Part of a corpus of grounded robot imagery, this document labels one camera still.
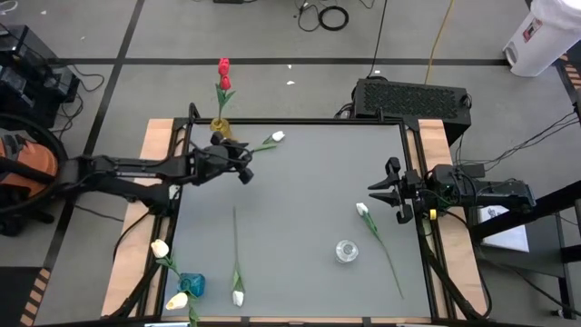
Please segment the gray tabletop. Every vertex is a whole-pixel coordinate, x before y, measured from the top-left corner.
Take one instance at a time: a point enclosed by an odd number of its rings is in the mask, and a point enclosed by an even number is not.
[[[203,185],[185,186],[173,249],[183,273],[202,273],[201,316],[429,317],[418,236],[413,223],[399,225],[396,211],[368,197],[385,178],[391,156],[405,163],[398,126],[243,125],[233,135],[249,148],[284,131],[275,149],[254,154],[254,179],[242,185],[227,173]],[[208,144],[207,125],[192,139]],[[364,202],[389,249],[403,295],[377,239],[359,217]],[[239,254],[246,295],[231,299],[234,266],[232,207],[236,206]],[[355,242],[352,263],[335,259],[335,245]],[[165,301],[177,293],[169,273]],[[164,311],[187,315],[186,309]]]

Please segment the yellow vase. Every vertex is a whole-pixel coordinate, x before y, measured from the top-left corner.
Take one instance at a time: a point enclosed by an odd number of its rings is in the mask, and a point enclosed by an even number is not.
[[[230,129],[230,123],[224,118],[212,119],[212,122],[210,123],[210,130],[221,132],[225,138],[232,139],[232,130]]]

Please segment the concrete floor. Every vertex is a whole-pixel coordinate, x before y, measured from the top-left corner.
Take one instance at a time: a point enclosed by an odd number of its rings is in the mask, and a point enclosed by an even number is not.
[[[136,4],[141,0],[27,0],[4,16],[3,24],[27,24],[63,58],[111,58],[109,64],[79,65],[109,82],[114,58]],[[215,5],[210,0],[145,0],[126,53],[129,58],[345,58],[373,55],[383,2],[371,10],[358,1],[339,0],[350,13],[340,32],[302,32],[292,1],[259,0],[246,5]],[[448,6],[447,0],[390,0],[379,58],[428,58]],[[501,48],[527,15],[523,0],[457,0],[442,35],[437,58],[497,59]],[[329,20],[338,17],[330,15]],[[302,23],[310,26],[311,16]],[[423,83],[424,65],[379,65],[389,80]],[[369,71],[359,64],[245,64],[231,68],[237,90],[226,115],[231,117],[331,117],[350,99],[358,78]],[[137,156],[147,121],[185,116],[195,102],[202,116],[215,113],[214,65],[125,64],[114,76],[115,88],[95,145],[95,154]],[[84,79],[88,86],[98,80]],[[473,125],[462,158],[496,157],[570,112],[570,101],[554,67],[534,79],[518,78],[504,66],[436,66],[431,84],[467,88],[473,97]],[[81,96],[85,109],[64,136],[71,156],[84,149],[103,100],[105,86]],[[577,161],[581,131],[572,126],[543,143],[506,159],[488,179],[524,179],[536,196],[581,176]],[[80,204],[123,217],[126,203],[101,194],[85,194]],[[62,205],[54,204],[60,213]],[[574,218],[572,212],[563,215]],[[41,266],[56,224],[32,224],[18,238],[0,238],[0,266]],[[576,226],[564,223],[567,244],[581,242]],[[37,324],[98,319],[112,267],[113,245],[121,224],[74,211]],[[18,248],[18,252],[7,249]],[[500,322],[575,326],[549,317],[556,306],[518,277],[483,265]],[[581,302],[581,266],[570,265],[575,300]],[[529,274],[558,296],[555,278]]]

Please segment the wooden table frame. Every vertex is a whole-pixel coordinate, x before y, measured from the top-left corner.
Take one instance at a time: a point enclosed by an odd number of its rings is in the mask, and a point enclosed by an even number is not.
[[[147,131],[143,139],[143,147],[140,158],[143,159],[163,159],[168,151],[172,137],[172,132],[176,130],[173,119],[152,119],[149,121]],[[183,138],[184,132],[177,135]],[[409,155],[414,169],[421,170],[422,162],[428,170],[436,164],[451,164],[451,157],[448,148],[448,141],[444,132],[443,123],[440,120],[420,120],[419,132],[414,133],[407,130],[409,143]],[[137,183],[153,184],[155,180],[137,179]],[[123,223],[123,231],[133,224],[146,212],[145,206],[141,203],[130,203]],[[452,208],[451,211],[464,217],[461,208]],[[161,221],[159,237],[164,238],[168,230],[168,219]],[[479,279],[478,267],[468,230],[465,226],[453,218],[442,217],[438,219],[439,241],[441,251],[445,257],[448,275],[462,294],[482,313],[486,310],[485,298]],[[119,246],[116,260],[113,264],[111,278],[107,293],[103,303],[102,315],[110,314],[121,306],[126,297],[131,293],[134,286],[139,282],[144,274],[144,269],[148,260],[149,243],[152,240],[154,229],[153,217],[146,218],[141,224],[125,236]],[[434,239],[430,236],[428,243],[434,248]],[[155,314],[155,303],[152,299],[157,299],[160,294],[160,272],[153,277],[149,286],[147,301],[143,306],[144,315]],[[459,319],[463,316],[458,308],[453,309],[449,300],[443,292],[442,285],[438,277],[432,271],[433,293],[438,308],[439,318],[448,318],[449,312],[455,313]],[[187,321],[187,317],[177,317],[172,321]],[[242,317],[201,317],[201,322],[241,322]],[[310,322],[310,323],[363,323],[363,318],[287,318],[287,317],[251,317],[250,322]],[[409,318],[409,317],[381,317],[371,318],[372,323],[429,323],[430,317]]]

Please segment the hazard stripe tape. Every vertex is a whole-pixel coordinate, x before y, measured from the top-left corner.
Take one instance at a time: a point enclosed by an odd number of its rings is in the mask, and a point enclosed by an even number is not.
[[[581,75],[579,74],[577,69],[572,64],[569,63],[569,56],[563,54],[559,57],[559,59],[563,61],[565,66],[565,73],[569,78],[569,81],[571,81],[573,87],[575,89],[581,88]]]
[[[25,309],[22,312],[22,316],[20,316],[21,327],[34,325],[34,319],[36,319],[38,308],[40,308],[40,303],[43,301],[44,292],[46,291],[50,277],[51,272],[45,268],[41,269],[36,276],[33,288],[28,295]]]

